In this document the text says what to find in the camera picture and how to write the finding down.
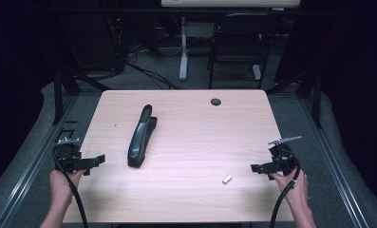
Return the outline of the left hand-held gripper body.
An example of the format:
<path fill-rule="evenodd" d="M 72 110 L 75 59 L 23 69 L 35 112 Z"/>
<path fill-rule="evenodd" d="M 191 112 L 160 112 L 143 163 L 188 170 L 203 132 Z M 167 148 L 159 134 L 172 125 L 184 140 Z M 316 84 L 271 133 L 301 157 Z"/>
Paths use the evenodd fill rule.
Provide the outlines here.
<path fill-rule="evenodd" d="M 80 139 L 60 139 L 52 148 L 52 157 L 56 170 L 73 173 L 75 163 L 81 158 Z"/>

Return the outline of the grey metal floor rail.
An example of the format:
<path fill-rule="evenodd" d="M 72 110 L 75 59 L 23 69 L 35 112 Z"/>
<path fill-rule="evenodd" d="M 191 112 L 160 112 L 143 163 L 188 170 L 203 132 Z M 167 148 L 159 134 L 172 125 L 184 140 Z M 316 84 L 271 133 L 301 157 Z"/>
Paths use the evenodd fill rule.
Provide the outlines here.
<path fill-rule="evenodd" d="M 66 98 L 63 117 L 55 123 L 53 98 L 45 98 L 36 123 L 0 179 L 0 228 L 38 228 L 44 220 L 50 205 L 51 148 L 77 102 L 76 97 Z"/>
<path fill-rule="evenodd" d="M 336 185 L 338 193 L 348 211 L 354 228 L 370 228 L 368 221 L 366 220 L 366 217 L 362 212 L 361 207 L 356 200 L 352 190 L 350 189 L 349 183 L 339 166 L 338 160 L 336 160 L 324 129 L 318 127 L 312 117 L 311 105 L 307 100 L 304 99 L 300 99 L 299 103 L 303 111 L 305 112 L 306 119 L 308 120 L 312 131 L 316 135 L 316 138 L 322 147 L 322 154 L 325 160 L 325 164 L 330 171 L 330 176 Z"/>

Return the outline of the person's right hand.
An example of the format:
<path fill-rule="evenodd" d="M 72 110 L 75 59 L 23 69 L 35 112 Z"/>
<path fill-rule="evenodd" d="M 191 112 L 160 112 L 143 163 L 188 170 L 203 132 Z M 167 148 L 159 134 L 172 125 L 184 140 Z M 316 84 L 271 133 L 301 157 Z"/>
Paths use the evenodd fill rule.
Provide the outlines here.
<path fill-rule="evenodd" d="M 291 183 L 294 181 L 294 185 L 289 189 L 288 193 L 286 194 L 286 198 L 308 198 L 308 179 L 307 175 L 302 171 L 299 172 L 294 169 L 288 176 L 282 176 L 278 173 L 271 174 L 276 181 L 278 188 L 281 192 Z"/>

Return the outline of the black stapler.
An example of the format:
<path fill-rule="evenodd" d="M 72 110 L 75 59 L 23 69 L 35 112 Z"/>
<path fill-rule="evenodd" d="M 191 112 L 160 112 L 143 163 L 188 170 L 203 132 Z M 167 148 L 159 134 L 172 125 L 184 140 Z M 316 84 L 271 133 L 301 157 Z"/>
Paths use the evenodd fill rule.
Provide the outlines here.
<path fill-rule="evenodd" d="M 141 112 L 127 153 L 127 164 L 140 168 L 146 154 L 146 148 L 157 126 L 157 117 L 152 116 L 152 105 L 147 104 Z"/>

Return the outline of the dark computer case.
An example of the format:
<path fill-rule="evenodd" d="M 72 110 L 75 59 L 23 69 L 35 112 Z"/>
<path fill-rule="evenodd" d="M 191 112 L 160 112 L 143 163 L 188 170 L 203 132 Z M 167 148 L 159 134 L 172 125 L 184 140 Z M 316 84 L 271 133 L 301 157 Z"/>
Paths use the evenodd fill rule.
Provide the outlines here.
<path fill-rule="evenodd" d="M 70 47 L 81 70 L 120 68 L 107 23 L 102 16 L 69 14 L 61 17 Z"/>

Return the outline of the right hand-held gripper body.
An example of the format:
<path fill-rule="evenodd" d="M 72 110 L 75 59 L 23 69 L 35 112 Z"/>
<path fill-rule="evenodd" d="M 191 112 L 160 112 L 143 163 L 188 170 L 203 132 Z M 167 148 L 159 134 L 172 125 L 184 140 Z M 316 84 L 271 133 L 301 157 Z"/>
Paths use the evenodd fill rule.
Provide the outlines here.
<path fill-rule="evenodd" d="M 287 145 L 287 142 L 299 139 L 301 139 L 301 136 L 282 138 L 269 142 L 269 145 L 273 146 L 269 149 L 273 161 L 271 173 L 282 172 L 284 176 L 288 176 L 294 168 L 300 168 L 299 159 Z"/>

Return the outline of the black metal stand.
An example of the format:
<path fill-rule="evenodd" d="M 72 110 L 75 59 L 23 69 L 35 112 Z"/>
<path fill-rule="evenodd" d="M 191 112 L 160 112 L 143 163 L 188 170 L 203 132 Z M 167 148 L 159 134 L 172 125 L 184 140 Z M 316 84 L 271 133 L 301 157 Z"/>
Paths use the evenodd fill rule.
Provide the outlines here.
<path fill-rule="evenodd" d="M 57 70 L 53 81 L 55 104 L 55 117 L 53 125 L 57 124 L 64 115 L 63 90 L 65 90 L 70 96 L 78 96 L 81 92 L 80 87 L 76 83 L 77 79 L 80 79 L 88 83 L 89 85 L 98 88 L 100 91 L 109 90 L 108 86 L 99 83 L 93 78 L 90 78 L 76 68 L 61 67 Z"/>
<path fill-rule="evenodd" d="M 285 80 L 270 89 L 267 89 L 266 93 L 268 95 L 274 94 L 295 82 L 300 82 L 300 86 L 295 92 L 298 99 L 307 99 L 311 92 L 313 92 L 311 118 L 315 125 L 318 128 L 321 128 L 320 110 L 322 98 L 322 77 L 316 69 L 307 69 L 298 75 L 295 75 L 294 77 Z"/>

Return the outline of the white background desk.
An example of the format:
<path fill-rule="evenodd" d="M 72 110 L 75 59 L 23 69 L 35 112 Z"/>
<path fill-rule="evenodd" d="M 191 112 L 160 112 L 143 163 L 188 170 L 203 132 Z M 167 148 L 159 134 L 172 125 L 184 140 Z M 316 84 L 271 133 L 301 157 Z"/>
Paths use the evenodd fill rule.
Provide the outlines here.
<path fill-rule="evenodd" d="M 161 6 L 170 9 L 228 9 L 228 8 L 272 8 L 272 9 L 295 9 L 301 0 L 160 0 Z M 181 61 L 179 79 L 187 79 L 188 52 L 185 16 L 181 16 Z"/>

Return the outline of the black folding chair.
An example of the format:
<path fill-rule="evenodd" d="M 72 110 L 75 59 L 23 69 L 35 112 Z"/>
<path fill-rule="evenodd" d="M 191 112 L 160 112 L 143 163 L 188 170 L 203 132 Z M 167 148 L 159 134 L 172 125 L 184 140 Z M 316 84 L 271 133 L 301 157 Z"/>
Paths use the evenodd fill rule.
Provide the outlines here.
<path fill-rule="evenodd" d="M 214 24 L 208 59 L 209 87 L 213 86 L 214 65 L 258 66 L 261 88 L 274 37 L 281 28 L 279 18 L 273 14 L 249 12 L 230 13 Z"/>

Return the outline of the person's left hand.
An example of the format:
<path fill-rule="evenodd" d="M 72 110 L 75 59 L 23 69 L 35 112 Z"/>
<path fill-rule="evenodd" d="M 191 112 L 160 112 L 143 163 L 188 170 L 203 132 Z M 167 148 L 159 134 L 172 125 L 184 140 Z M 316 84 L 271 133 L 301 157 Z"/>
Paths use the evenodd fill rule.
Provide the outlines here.
<path fill-rule="evenodd" d="M 70 180 L 78 188 L 84 170 L 67 173 Z M 72 201 L 72 190 L 66 176 L 59 170 L 50 173 L 51 202 L 58 205 L 68 206 Z"/>

